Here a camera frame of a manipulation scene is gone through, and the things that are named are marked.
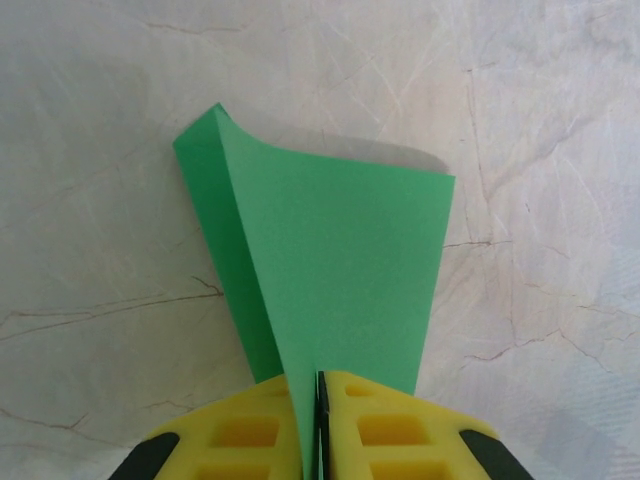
folded paper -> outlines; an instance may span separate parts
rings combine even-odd
[[[317,371],[415,389],[454,178],[276,148],[220,105],[174,148],[255,379],[286,373],[309,479]]]

black rubber pad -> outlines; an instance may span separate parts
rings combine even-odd
[[[153,480],[179,441],[177,433],[163,433],[139,443],[109,480]]]
[[[464,430],[460,436],[491,480],[533,480],[500,440],[475,430]]]

yellow plastic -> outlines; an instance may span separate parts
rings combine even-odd
[[[350,373],[327,372],[332,480],[491,480],[459,432],[491,427]]]
[[[300,480],[302,461],[284,375],[176,418],[148,438],[180,442],[155,480]]]

white marble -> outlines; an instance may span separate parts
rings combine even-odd
[[[639,25],[635,0],[1,2],[0,477],[105,479],[250,385],[171,151],[221,101],[277,145],[446,164],[418,393],[537,479],[640,478]]]

green paper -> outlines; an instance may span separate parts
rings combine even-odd
[[[256,382],[283,373],[233,196],[216,117],[209,110],[174,142],[231,315]]]
[[[176,152],[254,372],[276,363],[275,337],[309,479],[318,370],[415,389],[454,178],[275,148],[219,105],[176,141]],[[224,207],[211,205],[222,196],[216,189],[229,189]],[[221,219],[221,209],[233,213]],[[236,283],[236,268],[253,268],[242,276],[255,288]],[[236,289],[254,307],[264,300],[260,315],[249,318]],[[264,334],[265,311],[273,337]]]

